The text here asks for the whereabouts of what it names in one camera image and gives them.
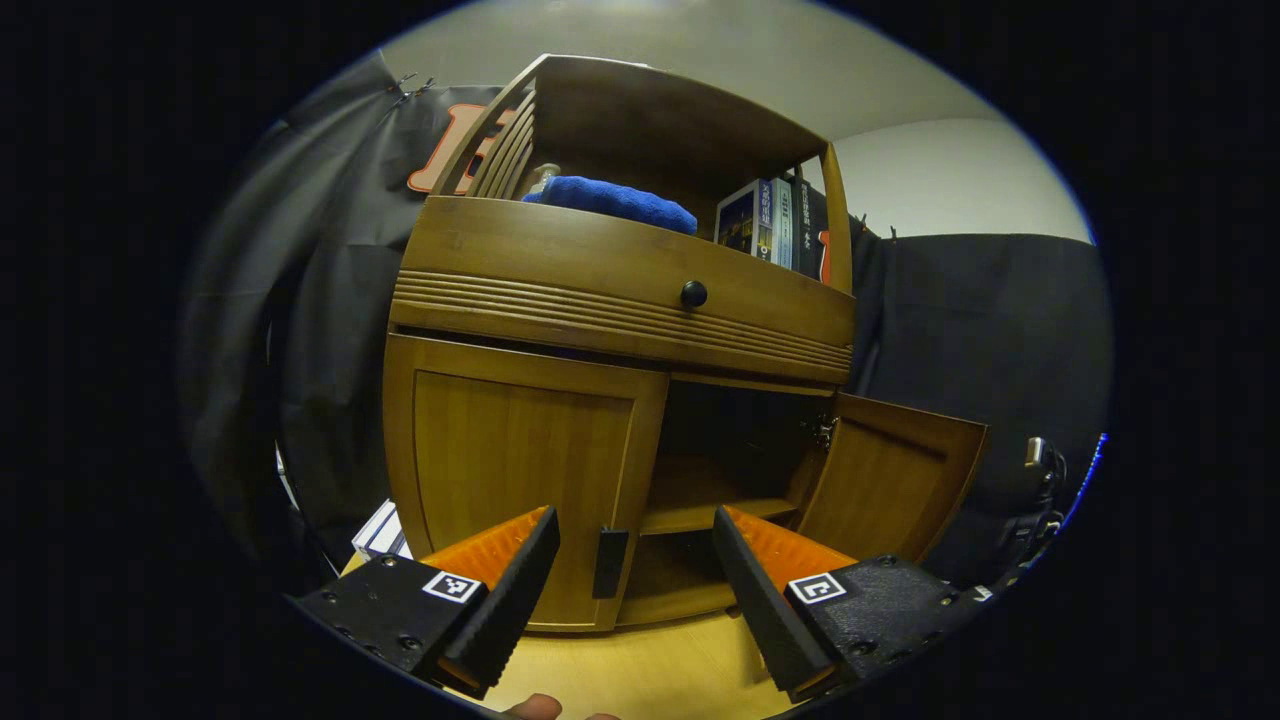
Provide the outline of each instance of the drawer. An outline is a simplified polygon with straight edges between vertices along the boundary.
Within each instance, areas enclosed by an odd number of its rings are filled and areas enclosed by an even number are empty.
[[[698,281],[707,301],[681,304]],[[429,197],[390,322],[842,384],[855,300],[742,252],[596,213]]]

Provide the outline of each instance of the blue towel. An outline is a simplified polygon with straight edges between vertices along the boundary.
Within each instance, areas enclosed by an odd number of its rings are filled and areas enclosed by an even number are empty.
[[[556,176],[547,181],[541,192],[530,192],[524,200],[603,213],[687,234],[698,232],[698,219],[676,202],[612,182]]]

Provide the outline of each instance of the door hinge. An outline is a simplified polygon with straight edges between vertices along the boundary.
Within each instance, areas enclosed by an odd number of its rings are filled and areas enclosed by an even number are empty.
[[[836,433],[836,418],[819,413],[813,420],[801,420],[800,427],[813,436],[813,442],[823,451],[831,450],[831,438]]]

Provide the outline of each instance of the cabinet door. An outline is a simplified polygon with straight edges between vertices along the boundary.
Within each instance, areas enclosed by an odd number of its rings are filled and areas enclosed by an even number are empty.
[[[593,598],[602,527],[639,534],[667,375],[388,336],[383,421],[392,493],[415,556],[541,505],[561,548],[534,630],[613,626]]]
[[[833,418],[797,532],[858,560],[919,562],[969,492],[987,427],[850,395]]]

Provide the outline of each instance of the open cabinet door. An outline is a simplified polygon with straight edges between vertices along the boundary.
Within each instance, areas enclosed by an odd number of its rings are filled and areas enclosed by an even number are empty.
[[[859,560],[919,562],[969,492],[987,425],[844,393],[832,418],[797,532]]]

